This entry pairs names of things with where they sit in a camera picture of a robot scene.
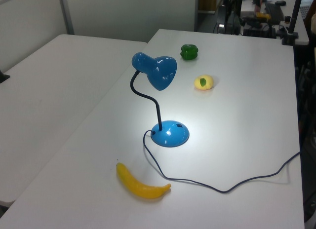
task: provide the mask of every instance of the black stand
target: black stand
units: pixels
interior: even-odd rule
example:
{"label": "black stand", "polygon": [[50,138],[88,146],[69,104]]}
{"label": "black stand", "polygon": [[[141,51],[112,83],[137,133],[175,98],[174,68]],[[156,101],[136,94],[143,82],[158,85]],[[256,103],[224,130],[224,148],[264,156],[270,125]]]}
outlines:
{"label": "black stand", "polygon": [[8,78],[10,78],[9,75],[4,75],[4,74],[0,71],[0,83],[3,83],[3,82],[6,81]]}
{"label": "black stand", "polygon": [[299,11],[300,6],[301,6],[301,1],[302,0],[295,1],[289,28],[284,28],[284,29],[278,30],[276,32],[276,35],[278,37],[282,38],[282,45],[292,45],[293,46],[295,44],[295,39],[298,38],[298,33],[294,32],[294,28],[295,28],[295,24],[296,24],[298,11]]}

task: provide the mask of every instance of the lamp base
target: lamp base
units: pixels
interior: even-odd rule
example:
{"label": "lamp base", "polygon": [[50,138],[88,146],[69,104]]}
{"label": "lamp base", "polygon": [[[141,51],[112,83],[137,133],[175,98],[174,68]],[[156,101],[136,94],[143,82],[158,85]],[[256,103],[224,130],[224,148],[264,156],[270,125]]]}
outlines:
{"label": "lamp base", "polygon": [[162,122],[162,131],[159,131],[159,125],[156,124],[151,133],[152,140],[163,147],[177,147],[184,144],[189,138],[188,128],[177,121],[166,120]]}

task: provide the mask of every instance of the power cord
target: power cord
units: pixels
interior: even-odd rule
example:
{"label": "power cord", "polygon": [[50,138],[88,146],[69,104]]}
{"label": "power cord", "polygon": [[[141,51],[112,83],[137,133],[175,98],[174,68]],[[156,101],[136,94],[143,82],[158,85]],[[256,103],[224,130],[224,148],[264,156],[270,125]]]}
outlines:
{"label": "power cord", "polygon": [[213,33],[215,32],[215,28],[216,28],[216,26],[217,26],[217,23],[216,23],[216,24],[215,24],[215,26],[214,26]]}
{"label": "power cord", "polygon": [[194,180],[190,180],[190,179],[167,177],[167,176],[162,172],[162,169],[161,169],[161,167],[159,166],[159,164],[158,164],[156,158],[154,157],[154,155],[149,151],[148,147],[146,146],[145,137],[146,137],[146,135],[147,135],[148,132],[152,132],[153,134],[155,134],[155,132],[152,131],[152,130],[147,130],[147,131],[145,132],[144,137],[143,137],[143,144],[144,144],[144,147],[145,147],[145,149],[147,150],[147,152],[150,154],[150,156],[152,157],[152,159],[155,161],[155,163],[156,163],[156,165],[157,165],[157,167],[158,167],[160,173],[163,175],[163,177],[164,177],[165,179],[171,180],[171,181],[186,181],[186,182],[192,182],[192,183],[195,183],[195,184],[198,184],[198,185],[207,187],[207,188],[209,188],[209,189],[212,189],[212,190],[214,190],[214,191],[216,191],[216,192],[219,192],[219,193],[229,193],[230,191],[232,191],[232,190],[235,189],[236,187],[238,187],[238,186],[240,186],[240,185],[242,185],[242,184],[244,184],[244,183],[246,183],[246,182],[248,182],[248,181],[251,181],[251,180],[275,176],[275,175],[277,175],[277,174],[283,169],[283,167],[284,167],[286,164],[288,164],[291,160],[293,160],[296,156],[298,156],[298,155],[301,153],[301,151],[299,151],[298,153],[296,153],[296,154],[295,154],[294,156],[292,156],[289,160],[287,160],[287,161],[281,166],[281,168],[280,168],[277,172],[275,172],[275,173],[273,173],[273,174],[271,174],[271,175],[252,177],[252,178],[249,178],[249,179],[246,179],[246,180],[244,180],[244,181],[239,182],[238,184],[236,184],[236,185],[234,185],[233,187],[231,187],[229,190],[221,191],[221,190],[219,190],[219,189],[217,189],[217,188],[214,188],[214,187],[212,187],[212,186],[210,186],[210,185],[207,185],[207,184],[204,184],[204,183],[201,183],[201,182],[198,182],[198,181],[194,181]]}

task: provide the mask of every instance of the black cable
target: black cable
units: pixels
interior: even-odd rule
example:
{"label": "black cable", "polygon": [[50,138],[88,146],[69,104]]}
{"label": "black cable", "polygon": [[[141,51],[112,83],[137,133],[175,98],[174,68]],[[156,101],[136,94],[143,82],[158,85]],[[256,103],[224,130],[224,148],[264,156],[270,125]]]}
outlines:
{"label": "black cable", "polygon": [[263,34],[263,32],[264,32],[264,29],[265,29],[267,26],[269,26],[269,24],[266,24],[266,25],[261,29],[261,31],[260,31],[260,36],[261,36],[261,37],[262,37],[262,34]]}
{"label": "black cable", "polygon": [[251,33],[251,30],[253,29],[253,27],[251,26],[249,29],[248,29],[248,37],[253,37],[254,35]]}
{"label": "black cable", "polygon": [[159,171],[161,172],[161,174],[163,175],[163,177],[164,177],[165,179],[171,180],[171,181],[187,181],[187,182],[192,182],[192,183],[195,183],[195,184],[198,184],[198,185],[201,185],[201,186],[210,188],[210,189],[212,189],[212,190],[214,190],[214,191],[216,191],[216,192],[219,192],[219,193],[229,193],[230,191],[232,191],[232,190],[235,189],[236,187],[242,185],[243,183],[246,183],[246,182],[248,182],[248,181],[251,181],[251,180],[275,176],[275,175],[277,175],[277,174],[283,169],[283,167],[284,167],[286,164],[288,164],[291,160],[293,160],[296,156],[298,156],[298,155],[301,153],[300,151],[299,151],[298,153],[296,153],[296,154],[295,154],[294,156],[292,156],[289,160],[287,160],[287,161],[281,166],[281,168],[280,168],[277,172],[275,172],[275,173],[273,173],[273,174],[271,174],[271,175],[252,177],[252,178],[249,178],[249,179],[247,179],[247,180],[244,180],[244,181],[239,182],[238,184],[236,184],[236,185],[234,185],[233,187],[231,187],[229,190],[221,191],[221,190],[219,190],[219,189],[217,189],[217,188],[214,188],[214,187],[212,187],[212,186],[210,186],[210,185],[207,185],[207,184],[204,184],[204,183],[201,183],[201,182],[198,182],[198,181],[193,181],[193,180],[189,180],[189,179],[181,179],[181,178],[171,178],[171,177],[165,176],[165,174],[162,172],[162,169],[161,169],[161,167],[159,166],[157,160],[155,159],[154,155],[149,151],[148,147],[147,147],[146,144],[145,144],[145,137],[146,137],[146,134],[147,134],[148,132],[153,132],[152,134],[155,134],[155,132],[154,132],[154,131],[151,131],[151,130],[147,130],[147,131],[145,132],[144,137],[143,137],[143,144],[144,144],[144,147],[146,148],[147,152],[150,154],[150,156],[151,156],[151,157],[153,158],[153,160],[155,161],[155,163],[156,163],[156,165],[157,165]]}
{"label": "black cable", "polygon": [[278,25],[278,29],[279,29],[279,30],[280,30],[280,26],[283,27],[284,29],[286,29],[285,26],[279,24],[279,25]]}
{"label": "black cable", "polygon": [[233,9],[234,16],[233,16],[233,28],[232,28],[232,31],[231,31],[231,35],[233,34],[234,29],[235,29],[235,14],[236,14],[236,12],[235,12],[235,10],[236,10],[236,3],[235,2],[233,4],[233,7],[234,7],[234,9]]}
{"label": "black cable", "polygon": [[217,23],[216,23],[216,24],[215,24],[215,26],[214,26],[213,33],[215,32],[215,28],[216,28],[216,26],[217,26]]}

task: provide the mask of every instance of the white wall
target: white wall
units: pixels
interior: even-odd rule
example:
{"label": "white wall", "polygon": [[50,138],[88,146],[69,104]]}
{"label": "white wall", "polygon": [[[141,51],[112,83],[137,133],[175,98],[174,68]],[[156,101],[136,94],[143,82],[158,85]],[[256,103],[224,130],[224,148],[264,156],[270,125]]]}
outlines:
{"label": "white wall", "polygon": [[194,31],[197,0],[67,0],[75,35],[148,42],[158,29]]}
{"label": "white wall", "polygon": [[10,0],[0,4],[0,70],[7,71],[66,33],[59,0]]}

